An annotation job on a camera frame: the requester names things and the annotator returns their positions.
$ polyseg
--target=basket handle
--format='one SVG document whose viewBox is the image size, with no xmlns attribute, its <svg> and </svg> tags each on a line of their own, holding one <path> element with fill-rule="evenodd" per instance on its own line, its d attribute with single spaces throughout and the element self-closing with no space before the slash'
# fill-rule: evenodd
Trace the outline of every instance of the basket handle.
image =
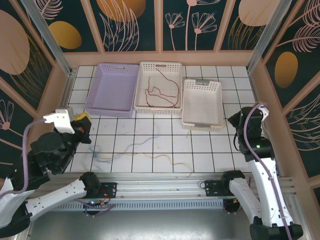
<svg viewBox="0 0 320 240">
<path fill-rule="evenodd" d="M 166 64 L 156 64 L 155 67 L 156 68 L 166 68 L 167 65 Z"/>
</svg>

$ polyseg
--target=dark green wallpaper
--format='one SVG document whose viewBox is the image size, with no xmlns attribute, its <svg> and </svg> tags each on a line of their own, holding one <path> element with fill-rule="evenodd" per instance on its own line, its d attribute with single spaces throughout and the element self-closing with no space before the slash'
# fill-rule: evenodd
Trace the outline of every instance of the dark green wallpaper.
<svg viewBox="0 0 320 240">
<path fill-rule="evenodd" d="M 0 90 L 0 178 L 10 172 L 10 164 L 20 161 L 22 135 L 34 119 Z"/>
<path fill-rule="evenodd" d="M 34 2 L 64 53 L 98 51 L 80 0 Z"/>
<path fill-rule="evenodd" d="M 156 50 L 154 0 L 90 0 L 90 3 L 106 52 Z"/>
<path fill-rule="evenodd" d="M 296 146 L 309 178 L 320 174 L 320 85 L 287 115 Z"/>
<path fill-rule="evenodd" d="M 0 77 L 37 109 L 52 65 L 8 0 L 0 5 L 0 22 Z"/>
<path fill-rule="evenodd" d="M 265 29 L 267 24 L 266 19 L 270 17 L 270 15 L 267 14 L 269 13 L 267 9 L 272 5 L 270 2 L 273 3 L 274 1 L 247 0 L 242 2 L 241 0 L 236 0 L 225 32 L 221 50 L 253 50 Z M 241 21 L 239 13 L 241 3 L 249 3 L 242 8 L 241 12 L 241 16 L 243 19 L 247 19 L 248 23 Z M 258 6 L 253 3 L 263 5 L 264 9 L 258 8 Z M 259 22 L 262 22 L 262 25 L 248 20 L 250 18 L 257 21 L 259 20 Z"/>
<path fill-rule="evenodd" d="M 318 204 L 320 206 L 320 187 L 314 188 L 313 189 L 316 200 L 318 201 Z"/>
<path fill-rule="evenodd" d="M 266 63 L 281 105 L 320 71 L 320 4 L 306 0 Z"/>
<path fill-rule="evenodd" d="M 163 50 L 213 50 L 225 6 L 226 0 L 164 0 Z"/>
<path fill-rule="evenodd" d="M 266 46 L 266 48 L 265 48 L 265 50 L 264 50 L 264 52 L 263 52 L 263 54 L 262 54 L 262 58 L 264 58 L 264 57 L 266 56 L 266 54 L 268 53 L 268 51 L 269 51 L 271 45 L 273 44 L 276 36 L 277 36 L 278 33 L 280 32 L 281 28 L 283 27 L 285 21 L 287 20 L 288 16 L 290 15 L 290 13 L 291 13 L 292 9 L 294 8 L 294 6 L 296 5 L 296 3 L 297 3 L 297 0 L 292 0 L 292 2 L 291 2 L 291 4 L 290 4 L 290 7 L 289 7 L 288 11 L 286 12 L 286 14 L 284 15 L 284 17 L 283 17 L 283 19 L 282 19 L 282 21 L 281 21 L 278 29 L 277 29 L 277 30 L 275 31 L 275 33 L 273 34 L 272 38 L 271 38 L 270 41 L 269 41 L 269 44 Z"/>
</svg>

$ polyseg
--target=red wire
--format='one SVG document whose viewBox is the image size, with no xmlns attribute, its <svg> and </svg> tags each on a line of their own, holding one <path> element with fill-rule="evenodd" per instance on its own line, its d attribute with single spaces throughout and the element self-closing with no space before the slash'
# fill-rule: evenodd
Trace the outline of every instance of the red wire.
<svg viewBox="0 0 320 240">
<path fill-rule="evenodd" d="M 108 197 L 108 202 L 107 202 L 107 204 L 108 204 L 108 203 L 110 202 L 110 196 L 109 196 L 109 194 L 108 194 L 107 191 L 104 190 L 104 189 L 101 189 L 100 192 L 103 192 L 104 195 L 105 195 L 106 197 Z"/>
<path fill-rule="evenodd" d="M 180 93 L 180 89 L 179 89 L 178 84 L 177 84 L 175 81 L 173 81 L 173 80 L 171 80 L 171 79 L 168 79 L 159 69 L 156 68 L 156 70 L 157 70 L 159 73 L 161 73 L 161 75 L 162 75 L 166 80 L 168 80 L 168 81 L 170 81 L 170 82 L 173 82 L 173 83 L 176 85 L 176 87 L 178 88 L 177 101 L 176 101 L 176 103 L 174 104 L 173 102 L 169 101 L 168 99 L 166 99 L 166 98 L 164 98 L 164 97 L 161 97 L 161 96 L 165 96 L 165 97 L 169 97 L 169 98 L 175 98 L 175 96 L 169 96 L 169 95 L 162 94 L 161 91 L 160 91 L 160 89 L 157 88 L 157 87 L 155 87 L 155 86 L 152 88 L 152 91 L 150 91 L 150 90 L 149 90 L 149 88 L 150 88 L 150 77 L 149 77 L 149 79 L 148 79 L 148 88 L 146 89 L 146 91 L 148 92 L 149 96 L 155 96 L 155 97 L 164 99 L 164 100 L 166 100 L 167 102 L 169 102 L 169 103 L 172 104 L 172 106 L 168 106 L 167 108 L 172 108 L 172 107 L 177 108 L 176 105 L 177 105 L 178 102 L 179 102 L 179 93 Z M 157 89 L 157 90 L 159 91 L 159 93 L 160 93 L 161 96 L 155 95 L 155 94 L 150 94 L 150 93 L 152 93 L 152 92 L 154 91 L 154 89 Z M 147 95 L 146 91 L 144 91 L 146 103 L 148 104 L 149 107 L 153 107 L 153 108 L 154 108 L 154 106 L 150 105 L 149 102 L 148 102 L 148 95 Z"/>
</svg>

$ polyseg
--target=white tile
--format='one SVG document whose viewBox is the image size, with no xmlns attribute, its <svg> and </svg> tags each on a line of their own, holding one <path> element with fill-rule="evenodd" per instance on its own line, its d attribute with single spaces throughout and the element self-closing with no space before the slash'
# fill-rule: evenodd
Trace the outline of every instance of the white tile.
<svg viewBox="0 0 320 240">
<path fill-rule="evenodd" d="M 195 173 L 215 172 L 212 153 L 194 153 L 193 164 Z"/>
<path fill-rule="evenodd" d="M 115 145 L 114 135 L 96 136 L 95 152 L 96 153 L 113 153 Z"/>
<path fill-rule="evenodd" d="M 134 136 L 134 153 L 152 153 L 153 136 L 151 135 L 136 135 Z"/>
<path fill-rule="evenodd" d="M 232 115 L 238 113 L 241 110 L 240 104 L 223 104 L 223 108 L 226 119 L 230 118 Z"/>
<path fill-rule="evenodd" d="M 94 68 L 93 68 L 93 73 L 92 73 L 92 77 L 94 77 L 94 76 L 95 76 L 96 71 L 97 71 L 97 67 L 98 67 L 98 66 L 94 66 Z"/>
<path fill-rule="evenodd" d="M 88 95 L 88 90 L 72 91 L 69 104 L 85 104 Z"/>
<path fill-rule="evenodd" d="M 193 173 L 194 163 L 191 153 L 173 154 L 173 171 L 175 173 Z"/>
<path fill-rule="evenodd" d="M 239 98 L 237 91 L 235 90 L 223 90 L 222 91 L 222 102 L 224 104 L 238 104 Z"/>
<path fill-rule="evenodd" d="M 233 127 L 230 122 L 227 121 L 226 126 L 228 128 L 228 133 L 230 135 L 235 135 L 236 134 L 236 128 Z"/>
<path fill-rule="evenodd" d="M 229 137 L 227 135 L 211 135 L 213 153 L 231 153 Z"/>
<path fill-rule="evenodd" d="M 184 135 L 173 136 L 173 152 L 174 153 L 192 153 L 191 137 Z"/>
<path fill-rule="evenodd" d="M 171 119 L 170 114 L 154 114 L 153 115 L 154 119 Z"/>
<path fill-rule="evenodd" d="M 207 130 L 191 130 L 192 135 L 209 135 Z"/>
<path fill-rule="evenodd" d="M 154 115 L 153 114 L 148 114 L 148 113 L 136 113 L 136 117 L 137 119 L 153 119 Z"/>
<path fill-rule="evenodd" d="M 240 151 L 237 150 L 237 149 L 239 149 L 238 138 L 237 137 L 235 138 L 235 146 L 236 146 L 237 149 L 234 146 L 234 138 L 235 138 L 235 135 L 230 135 L 229 136 L 230 144 L 231 144 L 231 151 L 233 153 L 240 153 Z"/>
<path fill-rule="evenodd" d="M 91 77 L 77 77 L 72 90 L 89 90 Z"/>
<path fill-rule="evenodd" d="M 219 82 L 221 83 L 222 90 L 235 90 L 235 80 L 233 77 L 219 77 Z"/>
<path fill-rule="evenodd" d="M 172 136 L 155 135 L 153 139 L 154 153 L 172 153 Z"/>
<path fill-rule="evenodd" d="M 98 135 L 116 134 L 117 119 L 100 119 Z"/>
<path fill-rule="evenodd" d="M 99 119 L 91 119 L 90 135 L 96 135 L 98 131 Z"/>
<path fill-rule="evenodd" d="M 189 130 L 183 128 L 181 119 L 172 119 L 172 134 L 173 135 L 188 135 Z"/>
<path fill-rule="evenodd" d="M 172 153 L 153 154 L 153 172 L 154 173 L 172 173 Z"/>
<path fill-rule="evenodd" d="M 85 104 L 68 104 L 68 107 L 73 109 L 74 115 L 78 115 L 84 112 Z"/>
<path fill-rule="evenodd" d="M 253 107 L 255 104 L 253 103 L 240 103 L 241 105 L 241 108 L 244 108 L 244 107 Z"/>
<path fill-rule="evenodd" d="M 235 77 L 234 81 L 237 90 L 252 90 L 248 77 Z"/>
<path fill-rule="evenodd" d="M 90 139 L 91 139 L 90 144 L 84 144 L 80 142 L 79 146 L 76 148 L 76 153 L 93 153 L 96 145 L 96 136 L 91 135 Z"/>
<path fill-rule="evenodd" d="M 132 170 L 132 154 L 114 154 L 112 160 L 112 173 L 131 173 Z"/>
<path fill-rule="evenodd" d="M 182 119 L 182 111 L 179 114 L 171 115 L 172 119 Z"/>
<path fill-rule="evenodd" d="M 234 76 L 232 74 L 231 66 L 217 66 L 216 70 L 219 78 L 232 78 Z"/>
<path fill-rule="evenodd" d="M 218 77 L 203 77 L 203 80 L 219 82 Z"/>
<path fill-rule="evenodd" d="M 171 135 L 171 119 L 154 119 L 154 135 Z"/>
<path fill-rule="evenodd" d="M 194 153 L 211 153 L 210 136 L 195 135 L 192 136 L 192 150 Z"/>
<path fill-rule="evenodd" d="M 219 131 L 211 131 L 210 135 L 228 135 L 226 120 L 223 119 L 223 127 Z"/>
<path fill-rule="evenodd" d="M 214 170 L 216 173 L 235 170 L 234 161 L 231 153 L 214 153 L 213 154 Z"/>
<path fill-rule="evenodd" d="M 215 66 L 201 66 L 202 77 L 212 78 L 217 77 L 217 69 Z"/>
<path fill-rule="evenodd" d="M 115 136 L 115 153 L 132 153 L 134 147 L 134 136 L 117 135 Z"/>
<path fill-rule="evenodd" d="M 241 104 L 254 104 L 256 102 L 251 90 L 239 90 L 237 92 Z"/>
<path fill-rule="evenodd" d="M 76 73 L 77 78 L 91 78 L 94 71 L 94 66 L 79 66 Z"/>
<path fill-rule="evenodd" d="M 232 66 L 232 72 L 234 77 L 247 78 L 248 73 L 245 66 Z"/>
<path fill-rule="evenodd" d="M 187 78 L 201 78 L 200 66 L 186 66 L 186 77 Z"/>
<path fill-rule="evenodd" d="M 151 173 L 152 172 L 152 154 L 136 154 L 133 155 L 132 164 L 133 173 Z"/>
<path fill-rule="evenodd" d="M 154 132 L 153 119 L 137 119 L 135 122 L 136 135 L 152 135 Z"/>
<path fill-rule="evenodd" d="M 245 160 L 245 156 L 242 153 L 232 153 L 235 170 L 241 170 L 244 173 L 250 173 L 249 164 Z"/>
<path fill-rule="evenodd" d="M 182 77 L 185 78 L 187 76 L 186 75 L 186 66 L 181 67 L 181 72 L 182 72 Z"/>
<path fill-rule="evenodd" d="M 77 153 L 73 156 L 70 172 L 85 173 L 90 171 L 93 153 Z"/>
<path fill-rule="evenodd" d="M 116 126 L 117 135 L 133 135 L 135 133 L 135 119 L 118 119 Z"/>
<path fill-rule="evenodd" d="M 95 173 L 110 173 L 112 156 L 112 153 L 95 153 L 91 171 Z"/>
</svg>

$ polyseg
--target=white plastic basket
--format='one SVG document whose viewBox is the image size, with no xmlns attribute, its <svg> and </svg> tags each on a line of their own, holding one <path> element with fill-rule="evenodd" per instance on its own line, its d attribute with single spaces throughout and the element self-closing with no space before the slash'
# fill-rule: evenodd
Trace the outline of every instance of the white plastic basket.
<svg viewBox="0 0 320 240">
<path fill-rule="evenodd" d="M 220 82 L 201 79 L 184 81 L 182 124 L 184 129 L 213 132 L 224 126 Z"/>
<path fill-rule="evenodd" d="M 178 115 L 182 110 L 182 86 L 181 63 L 142 61 L 139 67 L 134 108 L 137 113 L 142 114 Z"/>
</svg>

